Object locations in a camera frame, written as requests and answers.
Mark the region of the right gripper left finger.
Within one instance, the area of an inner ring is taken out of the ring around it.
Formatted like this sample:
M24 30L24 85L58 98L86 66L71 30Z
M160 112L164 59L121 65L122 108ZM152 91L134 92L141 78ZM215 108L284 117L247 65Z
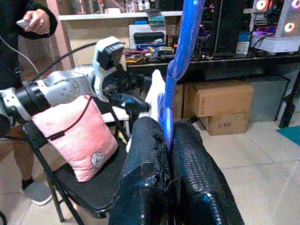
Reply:
M109 216L111 225L166 225L171 173L163 130L151 117L138 118Z

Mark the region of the person hand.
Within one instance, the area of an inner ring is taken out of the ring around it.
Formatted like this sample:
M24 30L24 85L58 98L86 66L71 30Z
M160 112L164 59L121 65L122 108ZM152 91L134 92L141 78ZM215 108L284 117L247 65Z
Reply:
M30 22L25 28L26 32L34 32L39 35L49 34L50 18L49 15L42 9L28 11L23 19Z

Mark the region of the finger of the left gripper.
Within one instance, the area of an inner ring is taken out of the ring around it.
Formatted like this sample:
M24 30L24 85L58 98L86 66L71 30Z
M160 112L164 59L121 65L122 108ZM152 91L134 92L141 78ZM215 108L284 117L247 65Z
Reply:
M149 103L128 93L113 93L112 105L136 113L148 112L151 108Z
M139 88L141 90L149 91L152 85L152 78L150 76L145 76L144 74L127 73L128 84L132 89Z

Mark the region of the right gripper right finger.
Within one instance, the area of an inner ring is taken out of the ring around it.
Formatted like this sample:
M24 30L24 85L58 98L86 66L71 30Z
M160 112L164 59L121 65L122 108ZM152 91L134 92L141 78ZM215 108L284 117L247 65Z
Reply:
M225 176L189 122L174 124L172 165L178 183L176 215L182 224L244 224Z

